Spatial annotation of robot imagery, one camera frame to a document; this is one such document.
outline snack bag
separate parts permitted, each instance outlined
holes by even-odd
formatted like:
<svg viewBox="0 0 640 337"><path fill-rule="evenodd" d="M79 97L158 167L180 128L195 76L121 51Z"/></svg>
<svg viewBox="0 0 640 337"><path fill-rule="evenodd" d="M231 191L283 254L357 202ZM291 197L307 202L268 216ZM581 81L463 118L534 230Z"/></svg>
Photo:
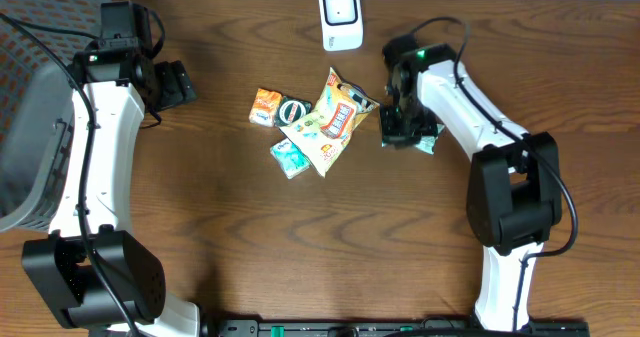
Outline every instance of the snack bag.
<svg viewBox="0 0 640 337"><path fill-rule="evenodd" d="M258 94L249 113L249 122L273 127L282 95L278 92L258 89Z"/></svg>
<svg viewBox="0 0 640 337"><path fill-rule="evenodd" d="M324 177L351 140L353 130L378 107L360 89L342 82L333 68L311 113L280 130Z"/></svg>

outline wrinkled plastic wrapper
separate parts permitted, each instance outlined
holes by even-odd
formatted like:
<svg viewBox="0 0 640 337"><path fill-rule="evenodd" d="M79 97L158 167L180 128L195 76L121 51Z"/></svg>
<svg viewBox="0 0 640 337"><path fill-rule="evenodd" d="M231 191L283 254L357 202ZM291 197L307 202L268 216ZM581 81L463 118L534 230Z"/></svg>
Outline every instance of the wrinkled plastic wrapper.
<svg viewBox="0 0 640 337"><path fill-rule="evenodd" d="M376 101L343 82L331 68L313 111L280 130L324 177L349 144L353 131L376 107Z"/></svg>

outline wooden table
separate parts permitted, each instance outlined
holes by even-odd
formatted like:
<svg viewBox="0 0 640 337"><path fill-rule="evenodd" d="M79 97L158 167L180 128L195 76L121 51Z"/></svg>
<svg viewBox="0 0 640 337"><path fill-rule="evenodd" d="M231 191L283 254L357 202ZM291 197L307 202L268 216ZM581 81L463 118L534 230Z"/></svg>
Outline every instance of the wooden table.
<svg viewBox="0 0 640 337"><path fill-rule="evenodd" d="M325 179L289 181L269 155L283 137L249 124L258 87L315 102L329 67L385 101L381 48L424 19L471 21L464 61L513 120L549 131L580 214L570 253L536 265L534 318L584 318L593 336L640 334L640 3L601 0L362 0L365 42L326 53L317 0L134 0L162 16L161 60L180 59L199 100L141 131L131 209L170 290L216 314L265 319L469 314L482 248L465 215L469 162L451 135L435 156L380 147L361 125ZM423 42L457 46L459 27ZM546 249L561 246L569 218ZM69 335L0 238L4 336Z"/></svg>

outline gray basket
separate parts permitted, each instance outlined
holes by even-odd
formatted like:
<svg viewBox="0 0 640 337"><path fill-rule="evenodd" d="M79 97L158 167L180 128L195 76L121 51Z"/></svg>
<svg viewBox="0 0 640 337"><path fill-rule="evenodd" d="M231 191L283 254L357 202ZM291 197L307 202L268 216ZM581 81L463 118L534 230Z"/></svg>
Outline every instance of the gray basket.
<svg viewBox="0 0 640 337"><path fill-rule="evenodd" d="M14 19L100 34L110 0L0 0ZM90 40L30 30L69 63ZM73 135L71 87L26 37L0 21L0 231L47 231L62 192Z"/></svg>

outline black bracket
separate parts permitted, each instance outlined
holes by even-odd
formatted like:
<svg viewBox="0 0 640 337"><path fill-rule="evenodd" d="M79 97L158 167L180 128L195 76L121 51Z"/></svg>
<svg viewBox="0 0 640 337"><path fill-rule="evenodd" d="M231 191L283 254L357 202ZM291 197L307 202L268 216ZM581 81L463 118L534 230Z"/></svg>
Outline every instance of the black bracket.
<svg viewBox="0 0 640 337"><path fill-rule="evenodd" d="M419 100L417 79L430 65L454 59L453 49L446 44L419 48L413 35L405 35L387 43L382 55L389 70L386 92L393 96L393 104L380 108L382 142L405 147L423 136L438 136L435 114Z"/></svg>
<svg viewBox="0 0 640 337"><path fill-rule="evenodd" d="M162 313L166 296L160 261L126 231L101 227L89 242L132 318L153 323ZM22 266L62 327L92 329L124 322L92 266L81 265L85 258L80 237L54 233L25 242Z"/></svg>
<svg viewBox="0 0 640 337"><path fill-rule="evenodd" d="M152 47L147 8L131 1L110 2L103 3L100 12L101 38L76 53L69 67L78 81L132 83L152 113L197 99L182 62L154 65L163 40Z"/></svg>
<svg viewBox="0 0 640 337"><path fill-rule="evenodd" d="M557 173L558 147L548 133L524 139ZM526 179L512 185L510 169ZM473 155L467 191L467 218L478 240L500 255L549 239L562 216L560 188L521 145L488 147Z"/></svg>

